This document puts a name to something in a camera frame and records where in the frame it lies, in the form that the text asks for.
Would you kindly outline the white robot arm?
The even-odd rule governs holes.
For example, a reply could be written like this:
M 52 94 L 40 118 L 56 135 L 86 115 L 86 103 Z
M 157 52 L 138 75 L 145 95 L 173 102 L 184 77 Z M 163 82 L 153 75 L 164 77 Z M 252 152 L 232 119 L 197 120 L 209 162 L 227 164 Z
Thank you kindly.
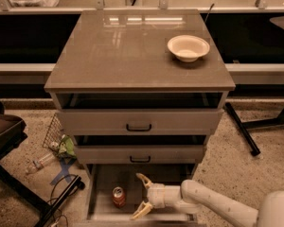
M 257 210 L 193 180 L 184 180 L 180 185 L 165 185 L 153 183 L 142 173 L 137 173 L 136 177 L 146 188 L 148 201 L 140 203 L 132 219 L 142 218 L 152 209 L 166 207 L 196 214 L 203 205 L 234 227 L 284 227 L 284 191 L 268 194 Z

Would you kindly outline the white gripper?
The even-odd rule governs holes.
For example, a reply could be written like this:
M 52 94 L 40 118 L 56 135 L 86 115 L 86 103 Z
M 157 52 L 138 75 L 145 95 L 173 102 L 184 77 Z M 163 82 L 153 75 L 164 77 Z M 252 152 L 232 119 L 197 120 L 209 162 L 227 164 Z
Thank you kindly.
M 181 189 L 178 185 L 164 185 L 162 183 L 152 183 L 152 181 L 142 173 L 136 173 L 136 177 L 148 189 L 147 198 L 149 202 L 142 201 L 136 211 L 132 214 L 131 220 L 136 220 L 146 216 L 152 208 L 174 207 L 182 199 Z

